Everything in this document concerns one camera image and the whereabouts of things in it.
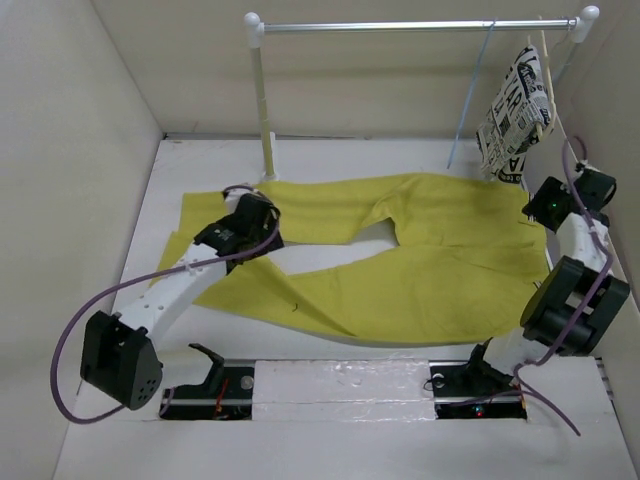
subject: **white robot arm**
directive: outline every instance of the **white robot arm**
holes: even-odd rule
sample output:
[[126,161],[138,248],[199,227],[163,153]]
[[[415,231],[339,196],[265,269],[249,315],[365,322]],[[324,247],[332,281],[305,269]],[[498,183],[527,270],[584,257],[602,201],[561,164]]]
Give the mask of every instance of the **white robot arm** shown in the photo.
[[556,233],[561,258],[525,307],[520,326],[476,345],[464,364],[431,369],[427,384],[436,399],[454,399],[436,406],[446,418],[486,416],[489,406],[493,418],[506,415],[485,402],[518,402],[517,389],[526,386],[518,372],[526,365],[542,366],[556,353],[588,355],[628,298],[629,285],[610,272],[609,223],[601,212],[615,193],[615,179],[583,163],[578,170],[570,184],[547,178],[523,209]]
[[[131,410],[148,403],[162,380],[155,350],[159,340],[200,294],[234,268],[235,261],[283,246],[278,216],[266,197],[245,193],[232,214],[196,235],[175,265],[177,273],[159,280],[119,312],[96,312],[85,328],[81,377]],[[214,363],[223,362],[204,347],[191,346]]]

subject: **white platform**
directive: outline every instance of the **white platform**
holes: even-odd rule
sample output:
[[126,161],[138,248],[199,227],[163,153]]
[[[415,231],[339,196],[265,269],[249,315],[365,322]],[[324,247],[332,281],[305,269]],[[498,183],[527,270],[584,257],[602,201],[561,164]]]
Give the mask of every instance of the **white platform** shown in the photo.
[[[449,141],[288,140],[278,142],[282,180],[312,183],[406,172],[445,173]],[[449,174],[474,177],[473,142],[458,148]],[[184,192],[221,190],[258,182],[258,141],[163,141],[127,259],[123,279],[156,268],[177,229]],[[278,253],[286,271],[346,263],[394,246],[385,225],[368,229],[350,246],[297,246]],[[145,286],[121,292],[116,306]],[[227,358],[464,359],[471,346],[371,348],[319,338],[256,320],[192,306],[160,349],[167,379],[197,382],[207,367],[185,353],[197,341]],[[611,403],[592,359],[558,359],[525,375],[556,401],[583,431],[581,438],[546,409],[530,402],[520,420],[418,422],[163,422],[159,398],[138,412],[122,412],[96,426],[72,425],[56,480],[222,478],[502,479],[636,478]],[[112,405],[81,388],[78,414]]]

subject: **yellow fabric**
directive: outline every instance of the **yellow fabric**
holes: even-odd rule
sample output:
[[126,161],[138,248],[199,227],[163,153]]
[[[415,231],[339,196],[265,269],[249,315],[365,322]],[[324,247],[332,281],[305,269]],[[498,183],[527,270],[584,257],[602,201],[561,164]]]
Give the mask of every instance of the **yellow fabric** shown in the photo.
[[[262,257],[236,269],[196,304],[283,326],[366,341],[476,342],[520,320],[547,274],[545,234],[520,213],[519,188],[432,174],[259,185],[282,212],[286,241],[349,242],[391,218],[399,247],[311,273],[285,275]],[[186,194],[180,229],[160,268],[225,214],[220,193]]]

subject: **black bracket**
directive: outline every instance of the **black bracket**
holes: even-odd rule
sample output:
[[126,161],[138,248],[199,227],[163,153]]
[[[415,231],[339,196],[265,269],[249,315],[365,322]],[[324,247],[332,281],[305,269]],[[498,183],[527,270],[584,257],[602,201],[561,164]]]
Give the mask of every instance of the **black bracket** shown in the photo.
[[211,359],[200,385],[180,385],[163,394],[163,420],[248,420],[251,418],[254,362],[231,362],[198,343],[189,346]]
[[476,345],[467,362],[429,363],[431,378],[424,388],[433,391],[438,419],[527,418],[517,395],[500,397],[495,402],[466,404],[469,399],[514,389],[511,386],[512,376],[499,372],[484,361],[489,341]]
[[[220,220],[206,226],[198,233],[193,243],[215,248],[218,256],[250,250],[264,242],[276,228],[280,211],[265,197],[256,194],[245,194],[240,197],[235,211]],[[236,265],[252,258],[260,257],[272,250],[284,247],[280,234],[264,249],[251,257],[227,262],[227,273]]]
[[[572,294],[583,298],[598,272],[579,260],[562,257],[524,309],[520,325],[524,337],[551,345],[576,308],[568,304]],[[629,284],[608,275],[588,309],[580,314],[563,344],[560,355],[588,355],[604,335],[630,293]]]
[[[593,169],[583,168],[582,175],[574,182],[576,191],[589,214],[605,226],[609,218],[601,213],[616,192],[616,179]],[[548,177],[522,213],[556,232],[571,213],[580,213],[580,208],[568,187],[554,177]]]
[[84,331],[82,379],[130,410],[149,402],[162,380],[162,363],[144,328],[96,312]]

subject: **metal rod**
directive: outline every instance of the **metal rod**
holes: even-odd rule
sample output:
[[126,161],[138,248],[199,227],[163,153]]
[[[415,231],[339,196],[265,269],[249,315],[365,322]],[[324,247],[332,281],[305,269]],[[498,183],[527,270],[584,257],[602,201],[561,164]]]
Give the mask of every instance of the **metal rod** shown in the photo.
[[262,55],[260,48],[251,48],[251,67],[253,68],[253,81],[256,87],[256,99],[258,100],[258,118],[260,121],[260,138],[264,153],[264,169],[267,177],[273,177],[273,150],[271,146],[271,127],[267,113],[267,95],[264,91],[264,73],[262,72]]
[[[381,23],[300,23],[264,24],[265,34],[321,32],[478,32],[486,31],[493,20],[454,22],[381,22]],[[495,31],[514,30],[574,30],[578,19],[561,20],[498,20]]]

